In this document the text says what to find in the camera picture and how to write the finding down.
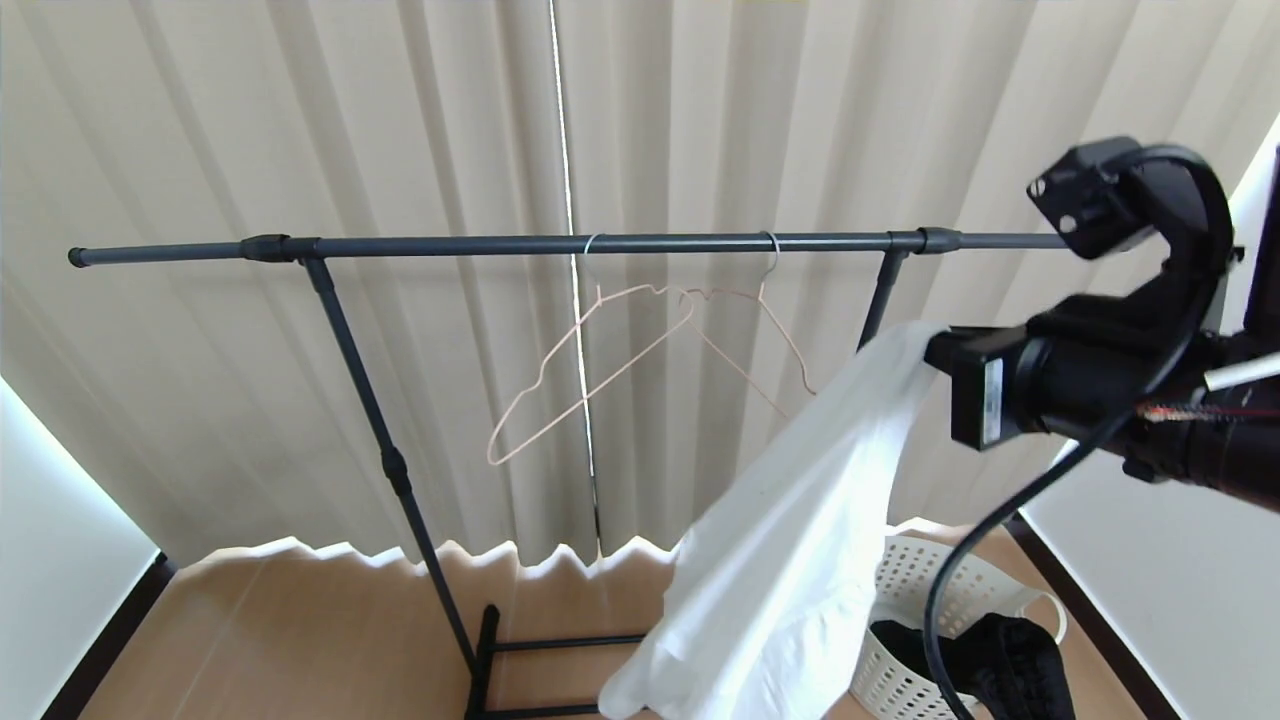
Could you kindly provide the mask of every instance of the pink wire hanger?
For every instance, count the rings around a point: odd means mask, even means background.
[[[595,275],[591,274],[590,270],[586,269],[585,259],[586,259],[588,252],[591,249],[591,242],[594,242],[595,238],[599,237],[600,234],[602,233],[593,234],[590,238],[588,238],[586,245],[582,247],[582,258],[584,258],[582,269],[584,269],[584,272],[586,274],[591,275],[593,279],[595,278]],[[644,357],[650,351],[653,351],[655,347],[658,347],[659,345],[662,345],[667,338],[669,338],[671,336],[673,336],[676,333],[676,331],[678,331],[680,328],[682,328],[686,324],[689,324],[691,328],[694,328],[694,332],[696,332],[698,336],[700,338],[703,338],[703,342],[705,342],[708,346],[710,346],[710,348],[714,350],[717,355],[719,355],[726,361],[728,361],[728,364],[735,370],[737,370],[739,374],[741,374],[744,378],[746,378],[746,382],[758,393],[760,393],[760,396],[764,397],[764,400],[771,406],[773,406],[773,409],[778,414],[781,414],[783,418],[786,418],[787,414],[781,407],[778,407],[777,401],[774,401],[772,397],[769,397],[768,393],[765,393],[764,389],[760,388],[759,383],[756,383],[755,379],[751,378],[751,375],[746,370],[744,370],[737,363],[735,363],[728,356],[728,354],[726,354],[714,342],[712,342],[712,340],[709,337],[707,337],[707,334],[703,332],[701,328],[698,327],[696,323],[691,323],[692,316],[694,316],[694,311],[695,311],[695,307],[692,305],[692,295],[700,295],[705,301],[710,301],[710,299],[714,297],[716,295],[735,295],[735,296],[739,296],[739,297],[746,297],[749,300],[755,300],[764,309],[765,314],[769,316],[769,320],[773,323],[773,327],[776,327],[778,329],[778,332],[782,333],[783,338],[786,338],[787,346],[791,348],[792,355],[795,355],[796,360],[800,363],[800,375],[801,375],[801,382],[804,383],[805,389],[810,395],[817,395],[817,391],[814,391],[813,387],[810,387],[810,384],[809,384],[809,369],[805,366],[804,356],[800,354],[800,350],[796,347],[795,341],[791,340],[791,334],[787,333],[786,328],[782,327],[782,323],[778,322],[777,315],[774,315],[773,310],[764,301],[764,284],[765,284],[765,279],[769,277],[769,273],[772,273],[774,270],[774,268],[778,266],[778,259],[780,259],[780,256],[782,254],[781,247],[778,246],[778,238],[777,238],[777,236],[774,236],[772,232],[767,232],[765,234],[768,234],[769,240],[773,241],[773,264],[769,265],[769,269],[765,270],[764,275],[760,277],[760,286],[759,286],[759,290],[756,291],[755,295],[750,295],[750,293],[746,293],[746,292],[742,292],[742,291],[737,291],[737,290],[732,290],[732,288],[721,288],[721,287],[714,287],[714,288],[710,288],[710,290],[704,290],[704,288],[689,288],[689,290],[685,290],[685,288],[681,288],[681,287],[677,287],[677,286],[667,284],[667,286],[663,286],[663,287],[659,288],[659,287],[653,286],[652,283],[646,283],[646,284],[632,286],[632,287],[628,287],[626,290],[622,290],[622,291],[614,292],[612,295],[604,296],[602,293],[602,291],[600,291],[600,283],[599,283],[599,281],[596,281],[595,282],[595,301],[591,304],[590,307],[588,307],[586,313],[582,313],[582,315],[577,319],[576,323],[573,323],[573,325],[568,329],[568,332],[566,332],[564,336],[561,337],[559,341],[556,342],[554,346],[552,346],[552,348],[547,352],[547,355],[543,356],[543,360],[541,360],[541,363],[538,366],[538,379],[534,382],[534,384],[526,387],[525,389],[520,391],[520,393],[516,395],[516,397],[511,401],[511,405],[507,406],[507,411],[502,414],[502,418],[499,418],[497,425],[494,425],[493,433],[489,436],[489,446],[485,450],[485,459],[489,461],[489,464],[497,466],[497,465],[502,465],[502,464],[507,462],[508,460],[511,460],[512,457],[515,457],[522,450],[525,450],[526,447],[529,447],[534,441],[536,441],[538,438],[540,438],[544,434],[547,434],[553,427],[556,427],[558,423],[561,423],[564,418],[568,418],[575,410],[577,410],[579,407],[581,407],[582,405],[585,405],[591,397],[595,396],[595,393],[598,393],[602,389],[604,389],[605,386],[608,386],[614,379],[617,379],[620,375],[622,375],[622,373],[625,373],[627,369],[630,369],[632,365],[635,365],[641,357]],[[596,310],[599,310],[603,305],[605,305],[607,302],[611,302],[613,300],[618,300],[621,297],[630,296],[630,295],[632,295],[635,292],[640,292],[643,290],[648,290],[653,295],[666,295],[667,292],[678,292],[680,293],[678,305],[684,306],[685,305],[685,300],[689,300],[690,301],[689,310],[684,315],[681,315],[680,319],[671,328],[667,329],[667,332],[662,333],[662,336],[659,336],[657,340],[654,340],[652,343],[649,343],[644,350],[641,350],[640,352],[637,352],[635,355],[635,357],[632,357],[631,360],[627,360],[621,368],[618,368],[617,370],[614,370],[613,374],[611,374],[608,378],[604,378],[604,380],[602,380],[600,384],[595,386],[589,392],[584,393],[582,397],[577,402],[575,402],[573,405],[571,405],[567,409],[564,409],[563,413],[561,413],[559,415],[557,415],[554,419],[552,419],[552,421],[547,423],[541,429],[539,429],[536,433],[534,433],[532,436],[530,436],[529,439],[521,442],[520,445],[517,445],[515,448],[512,448],[511,451],[508,451],[502,457],[494,457],[493,456],[493,451],[494,451],[494,445],[498,442],[498,433],[502,432],[502,428],[507,424],[507,420],[511,418],[511,414],[516,410],[516,406],[520,404],[520,401],[526,395],[534,392],[535,389],[538,389],[538,387],[540,387],[543,384],[543,380],[547,377],[547,365],[550,363],[550,359],[556,355],[556,352],[558,352],[564,346],[564,343],[567,343],[570,341],[570,338],[572,338],[579,332],[579,329],[582,327],[582,324],[586,323],[586,319],[593,313],[595,313]]]

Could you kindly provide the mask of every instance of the beige curtain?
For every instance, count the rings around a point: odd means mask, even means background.
[[[1047,231],[1024,184],[1070,145],[1126,133],[1203,152],[1230,187],[1280,110],[1280,5],[558,0],[571,188],[580,232]],[[1121,292],[1158,243],[1087,264],[1065,252],[908,261],[886,323],[1018,323],[1070,292]],[[879,256],[785,255],[767,299],[820,387],[852,352]],[[589,258],[605,290],[653,282],[754,291],[768,258]],[[677,315],[605,307],[586,331],[594,386]],[[717,300],[709,337],[804,406],[781,336]],[[979,518],[1051,460],[1025,438],[978,455],[950,441],[937,383],[909,443],[893,520]],[[605,552],[673,543],[786,424],[692,333],[591,401]]]
[[[305,273],[73,270],[256,233],[566,232],[541,3],[5,3],[4,374],[174,559],[412,537]],[[566,258],[333,261],[438,542],[595,557],[585,432],[489,432],[572,323]],[[579,396],[564,355],[508,425]]]

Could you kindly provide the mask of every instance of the white garment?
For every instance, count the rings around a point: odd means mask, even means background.
[[[940,325],[883,332],[685,534],[664,615],[600,712],[817,720],[849,689]]]

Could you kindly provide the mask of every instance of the wooden floor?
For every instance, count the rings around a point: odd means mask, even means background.
[[[941,529],[923,536],[954,539]],[[351,552],[320,559],[300,547],[252,555],[221,552],[182,570],[82,717],[462,717],[467,674],[420,569]],[[1044,587],[1007,534],[989,538],[979,555]],[[489,602],[503,609],[499,639],[640,633],[660,616],[671,579],[669,566],[643,551],[586,571],[564,556],[521,570],[508,550],[480,560],[442,552],[472,638]],[[591,702],[628,652],[499,656],[490,708]],[[1062,655],[1079,717],[1142,717],[1078,628]],[[845,697],[829,717],[870,715]]]

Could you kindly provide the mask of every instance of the laundry basket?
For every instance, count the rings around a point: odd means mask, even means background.
[[[924,602],[938,565],[951,552],[945,544],[925,539],[891,537],[884,542],[884,559],[876,570],[876,606],[870,621],[896,620],[919,629]],[[1057,635],[1066,635],[1066,609],[1050,593],[1028,588],[973,555],[960,562],[943,596],[940,630],[954,638],[988,612],[1021,618],[1027,606],[1047,597],[1057,609]],[[872,634],[868,624],[863,651],[858,657],[854,683],[849,692],[879,720],[945,720],[955,717],[938,692],[938,685],[902,665]],[[960,694],[973,710],[978,698]]]

